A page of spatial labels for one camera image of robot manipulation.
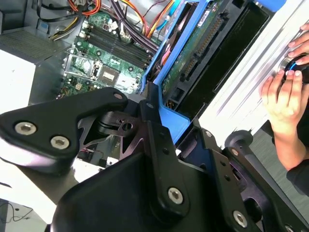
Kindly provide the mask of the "person left hand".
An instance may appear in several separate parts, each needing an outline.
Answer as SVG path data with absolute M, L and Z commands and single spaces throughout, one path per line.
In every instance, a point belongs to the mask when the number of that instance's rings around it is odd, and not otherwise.
M 304 31 L 304 33 L 288 44 L 288 47 L 293 49 L 293 51 L 288 53 L 288 57 L 296 58 L 297 56 L 306 53 L 304 57 L 295 61 L 297 65 L 305 65 L 309 63 L 309 23 L 307 22 L 302 25 L 300 29 Z

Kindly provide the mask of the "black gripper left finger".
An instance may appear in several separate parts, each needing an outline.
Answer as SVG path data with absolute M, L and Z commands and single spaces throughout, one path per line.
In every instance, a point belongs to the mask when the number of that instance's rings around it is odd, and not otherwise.
M 148 84 L 146 98 L 134 102 L 105 87 L 3 113 L 0 137 L 10 151 L 2 158 L 41 173 L 64 173 L 80 150 L 115 135 L 121 139 L 117 163 L 145 157 L 153 215 L 182 218 L 189 200 L 170 132 L 159 116 L 158 93 L 157 85 Z

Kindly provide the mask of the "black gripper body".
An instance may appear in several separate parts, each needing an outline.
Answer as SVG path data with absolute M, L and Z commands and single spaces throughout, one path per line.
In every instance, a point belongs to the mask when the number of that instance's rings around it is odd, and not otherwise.
M 71 188 L 58 202 L 53 232 L 228 232 L 207 173 L 180 163 L 190 209 L 166 224 L 150 208 L 145 157 L 138 154 Z

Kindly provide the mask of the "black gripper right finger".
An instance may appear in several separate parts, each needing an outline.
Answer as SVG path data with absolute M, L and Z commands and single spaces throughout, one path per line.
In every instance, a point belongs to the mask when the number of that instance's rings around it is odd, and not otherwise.
M 250 149 L 252 142 L 249 131 L 239 130 L 221 149 L 194 119 L 179 140 L 180 159 L 210 178 L 207 191 L 219 203 L 225 231 L 308 231 L 308 223 Z

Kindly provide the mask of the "person right hand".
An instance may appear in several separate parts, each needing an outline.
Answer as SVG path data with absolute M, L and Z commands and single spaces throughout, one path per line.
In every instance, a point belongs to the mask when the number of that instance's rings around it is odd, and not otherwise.
M 308 87 L 303 86 L 301 71 L 279 71 L 270 76 L 261 91 L 262 102 L 267 110 L 274 134 L 295 134 L 297 125 L 308 102 Z

